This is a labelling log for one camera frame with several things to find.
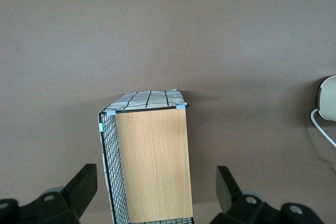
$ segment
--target wire storage cube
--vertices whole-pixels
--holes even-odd
[[[149,90],[125,93],[98,114],[114,224],[194,222],[186,107],[178,90]]]

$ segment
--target wire mesh panel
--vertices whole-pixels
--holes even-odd
[[[173,220],[141,222],[136,224],[194,224],[194,219],[190,217],[190,218],[173,219]]]
[[[98,115],[103,163],[114,224],[129,224],[115,115]]]
[[[99,131],[103,149],[104,173],[114,224],[130,224],[116,114],[165,109],[185,109],[188,106],[182,94],[176,89],[165,91],[136,91],[125,93],[98,114]],[[194,224],[194,220],[190,217],[136,224]]]

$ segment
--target wooden panel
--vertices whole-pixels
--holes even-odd
[[[116,120],[130,222],[192,217],[185,110]]]

